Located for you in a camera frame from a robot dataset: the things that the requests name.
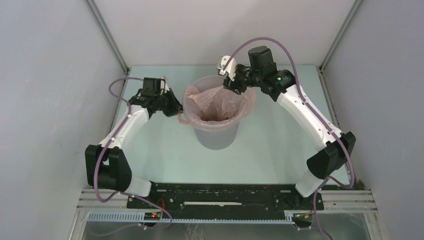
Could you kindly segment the pink plastic trash bag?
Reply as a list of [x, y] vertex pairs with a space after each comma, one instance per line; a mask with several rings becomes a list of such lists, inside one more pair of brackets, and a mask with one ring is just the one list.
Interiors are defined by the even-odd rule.
[[183, 113], [177, 115], [178, 122], [194, 129], [223, 131], [251, 114], [256, 98], [253, 88], [238, 95], [222, 86], [200, 91], [192, 84], [184, 91]]

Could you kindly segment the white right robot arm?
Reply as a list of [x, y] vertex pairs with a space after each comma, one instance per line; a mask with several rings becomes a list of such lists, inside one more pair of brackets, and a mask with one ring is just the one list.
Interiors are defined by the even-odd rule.
[[352, 132], [342, 132], [316, 109], [293, 72], [278, 69], [268, 47], [254, 47], [248, 51], [248, 57], [249, 66], [237, 63], [229, 55], [221, 57], [218, 73], [224, 77], [224, 88], [238, 95], [247, 88], [260, 88], [286, 109], [311, 138], [317, 153], [306, 161], [307, 171], [290, 196], [295, 208], [304, 209], [323, 182], [346, 164], [346, 156], [352, 153], [356, 138]]

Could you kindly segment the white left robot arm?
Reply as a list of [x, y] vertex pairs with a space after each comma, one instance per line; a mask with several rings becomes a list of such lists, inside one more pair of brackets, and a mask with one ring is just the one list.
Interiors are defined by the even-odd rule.
[[162, 112], [166, 117], [173, 117], [183, 112], [183, 106], [165, 77], [145, 77], [141, 81], [142, 87], [129, 100], [113, 94], [126, 104], [126, 111], [100, 143], [88, 145], [84, 152], [87, 182], [102, 203], [109, 199], [100, 196], [100, 189], [137, 195], [145, 208], [153, 208], [158, 202], [158, 194], [151, 190], [152, 181], [133, 174], [125, 149], [153, 114]]

